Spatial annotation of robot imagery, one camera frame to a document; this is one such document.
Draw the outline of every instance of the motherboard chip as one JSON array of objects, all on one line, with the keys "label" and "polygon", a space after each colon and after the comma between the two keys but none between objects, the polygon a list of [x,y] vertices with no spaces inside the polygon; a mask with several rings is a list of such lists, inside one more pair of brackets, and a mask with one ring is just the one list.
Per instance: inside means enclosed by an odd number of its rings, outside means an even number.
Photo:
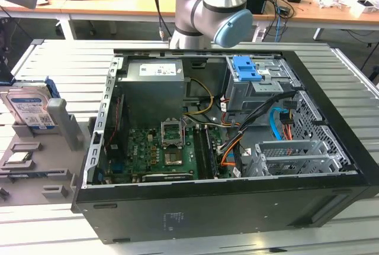
[{"label": "motherboard chip", "polygon": [[167,149],[165,150],[165,165],[183,165],[183,150]]}]

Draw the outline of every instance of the yellow wire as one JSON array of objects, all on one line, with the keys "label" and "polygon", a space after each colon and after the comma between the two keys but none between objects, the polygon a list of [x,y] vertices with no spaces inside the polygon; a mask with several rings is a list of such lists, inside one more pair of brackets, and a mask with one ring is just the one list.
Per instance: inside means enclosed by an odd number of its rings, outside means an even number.
[{"label": "yellow wire", "polygon": [[210,92],[210,90],[208,89],[208,87],[206,87],[202,82],[200,82],[198,79],[194,79],[194,78],[191,78],[191,80],[194,80],[196,81],[197,83],[199,83],[209,94],[209,97],[211,98],[211,102],[209,103],[209,106],[204,109],[204,110],[201,110],[201,111],[194,111],[194,112],[187,112],[185,113],[184,115],[198,115],[198,114],[202,114],[204,112],[207,112],[208,110],[210,110],[212,108],[212,105],[213,105],[213,99],[214,99],[214,96],[212,95],[212,93]]}]

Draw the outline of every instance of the wooden desk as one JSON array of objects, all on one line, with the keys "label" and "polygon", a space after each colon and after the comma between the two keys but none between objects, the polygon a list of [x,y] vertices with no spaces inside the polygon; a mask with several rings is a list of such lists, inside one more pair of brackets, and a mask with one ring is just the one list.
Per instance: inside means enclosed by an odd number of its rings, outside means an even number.
[{"label": "wooden desk", "polygon": [[[349,8],[320,8],[313,0],[301,0],[299,4],[290,3],[295,9],[295,16],[287,26],[318,28],[314,39],[317,40],[324,28],[352,29],[352,30],[379,30],[379,12],[362,14],[359,18],[349,13]],[[274,11],[272,4],[266,7],[268,12]]]},{"label": "wooden desk", "polygon": [[[75,39],[73,20],[104,20],[104,21],[158,21],[154,0],[49,0],[50,4],[34,10],[1,1],[0,4],[13,17],[47,18],[60,21],[66,39]],[[167,22],[175,21],[175,0],[159,0],[160,10]],[[318,38],[324,28],[379,30],[379,12],[362,14],[359,18],[350,15],[349,9],[342,6],[320,9],[313,0],[302,0],[299,4],[292,3],[295,16],[288,22],[289,27],[318,28],[314,38]],[[256,25],[253,41],[262,41],[266,28],[275,18],[272,4],[268,3],[264,14],[254,15]]]}]

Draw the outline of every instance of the open computer tower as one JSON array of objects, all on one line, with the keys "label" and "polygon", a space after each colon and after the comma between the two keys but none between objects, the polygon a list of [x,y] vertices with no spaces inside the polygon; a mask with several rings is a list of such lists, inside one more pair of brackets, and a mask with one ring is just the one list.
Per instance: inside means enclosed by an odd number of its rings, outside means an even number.
[{"label": "open computer tower", "polygon": [[378,175],[292,51],[115,50],[73,210],[105,244],[320,227]]}]

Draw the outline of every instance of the white sticker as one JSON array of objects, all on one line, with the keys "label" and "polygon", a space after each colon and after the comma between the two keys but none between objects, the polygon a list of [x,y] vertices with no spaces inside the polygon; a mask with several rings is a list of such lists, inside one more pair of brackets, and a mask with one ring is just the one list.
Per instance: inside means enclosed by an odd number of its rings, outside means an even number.
[{"label": "white sticker", "polygon": [[29,127],[45,130],[55,126],[41,98],[11,98],[10,101]]},{"label": "white sticker", "polygon": [[220,105],[221,105],[221,111],[226,112],[226,103],[221,102]]},{"label": "white sticker", "polygon": [[176,76],[175,64],[142,64],[140,76]]},{"label": "white sticker", "polygon": [[237,177],[237,178],[240,178],[241,177],[241,172],[235,167],[233,168],[233,174]]},{"label": "white sticker", "polygon": [[11,175],[12,178],[29,178],[26,174]]},{"label": "white sticker", "polygon": [[245,152],[242,154],[242,156],[251,156],[251,148],[245,149]]},{"label": "white sticker", "polygon": [[268,69],[257,70],[257,72],[258,72],[261,76],[264,76],[264,75],[270,75],[270,71],[269,71]]}]

